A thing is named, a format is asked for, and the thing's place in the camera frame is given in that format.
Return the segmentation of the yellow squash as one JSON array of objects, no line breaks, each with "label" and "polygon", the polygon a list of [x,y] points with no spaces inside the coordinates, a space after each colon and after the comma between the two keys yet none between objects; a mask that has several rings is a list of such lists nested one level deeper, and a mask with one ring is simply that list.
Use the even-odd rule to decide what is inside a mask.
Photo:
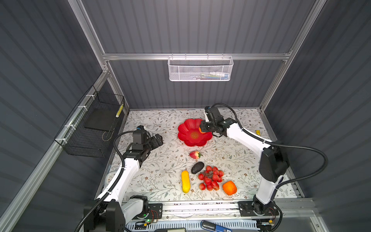
[{"label": "yellow squash", "polygon": [[188,171],[183,171],[181,173],[181,179],[182,179],[182,191],[183,191],[183,193],[188,193],[190,191],[190,188],[191,188]]}]

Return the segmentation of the red apple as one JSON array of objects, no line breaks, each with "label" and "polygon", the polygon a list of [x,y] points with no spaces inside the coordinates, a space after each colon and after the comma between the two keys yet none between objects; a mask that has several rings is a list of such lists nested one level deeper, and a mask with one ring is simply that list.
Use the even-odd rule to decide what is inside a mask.
[{"label": "red apple", "polygon": [[192,151],[189,156],[192,158],[192,159],[195,159],[195,160],[198,160],[202,154],[199,152],[199,151]]}]

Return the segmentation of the dark avocado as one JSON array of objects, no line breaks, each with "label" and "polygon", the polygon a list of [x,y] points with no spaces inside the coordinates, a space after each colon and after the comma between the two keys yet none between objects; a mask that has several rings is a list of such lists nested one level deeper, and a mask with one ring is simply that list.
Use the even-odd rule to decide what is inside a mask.
[{"label": "dark avocado", "polygon": [[193,167],[191,168],[191,173],[192,174],[197,174],[198,172],[200,172],[203,168],[204,168],[204,163],[203,162],[197,162],[193,165]]}]

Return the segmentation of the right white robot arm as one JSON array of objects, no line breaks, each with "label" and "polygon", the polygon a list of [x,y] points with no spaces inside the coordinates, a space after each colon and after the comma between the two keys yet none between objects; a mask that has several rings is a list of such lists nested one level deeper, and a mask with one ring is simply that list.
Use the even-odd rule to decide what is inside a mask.
[{"label": "right white robot arm", "polygon": [[257,155],[260,160],[261,181],[253,197],[251,209],[256,215],[262,216],[273,208],[273,201],[279,189],[278,185],[283,183],[283,175],[289,167],[287,155],[283,154],[279,147],[271,145],[272,141],[241,127],[233,119],[223,119],[220,122],[203,120],[200,124],[200,131],[217,132],[236,140]]}]

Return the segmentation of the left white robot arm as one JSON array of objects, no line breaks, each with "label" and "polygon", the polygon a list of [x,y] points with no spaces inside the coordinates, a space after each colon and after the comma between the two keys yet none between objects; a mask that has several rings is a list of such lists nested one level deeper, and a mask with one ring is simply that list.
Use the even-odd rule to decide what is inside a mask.
[{"label": "left white robot arm", "polygon": [[[125,153],[118,149],[121,136],[132,133],[133,141]],[[134,195],[123,205],[123,198],[129,184],[148,158],[151,151],[163,145],[159,134],[150,137],[145,130],[125,131],[113,142],[114,150],[121,160],[121,165],[104,191],[84,208],[84,216],[75,231],[85,232],[125,232],[126,225],[137,215],[147,214],[148,198]]]}]

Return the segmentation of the orange bell pepper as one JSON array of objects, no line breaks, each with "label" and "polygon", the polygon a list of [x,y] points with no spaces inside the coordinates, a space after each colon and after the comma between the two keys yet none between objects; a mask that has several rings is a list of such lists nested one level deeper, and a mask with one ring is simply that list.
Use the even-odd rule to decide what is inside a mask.
[{"label": "orange bell pepper", "polygon": [[234,195],[237,192],[237,187],[233,181],[224,183],[222,188],[228,196]]}]

